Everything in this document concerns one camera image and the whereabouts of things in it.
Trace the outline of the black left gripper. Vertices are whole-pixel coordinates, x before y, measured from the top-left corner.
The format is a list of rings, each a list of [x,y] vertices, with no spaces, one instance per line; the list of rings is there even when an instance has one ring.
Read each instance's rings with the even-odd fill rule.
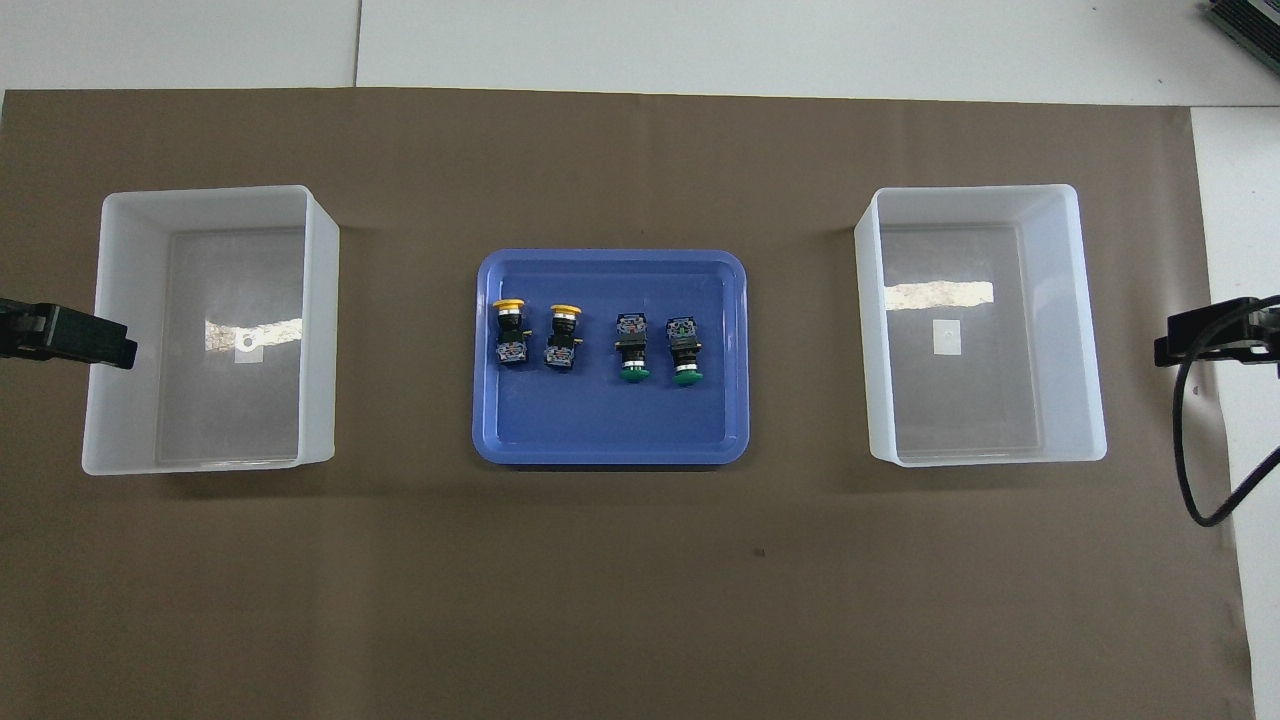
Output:
[[[46,327],[58,316],[58,355],[49,347]],[[56,304],[24,304],[1,299],[1,357],[63,357],[116,369],[134,366],[138,345],[128,327]]]

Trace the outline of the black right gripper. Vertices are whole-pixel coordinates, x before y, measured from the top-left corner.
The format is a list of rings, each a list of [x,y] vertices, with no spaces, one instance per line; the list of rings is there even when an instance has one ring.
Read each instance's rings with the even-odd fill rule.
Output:
[[[1235,360],[1244,365],[1279,363],[1279,297],[1239,297],[1240,307],[1256,306],[1242,319],[1245,345]],[[1170,368],[1187,359],[1210,360],[1221,356],[1233,342],[1233,322],[1210,333],[1212,325],[1238,310],[1238,301],[1222,301],[1167,316],[1166,334],[1155,341],[1155,365]]]

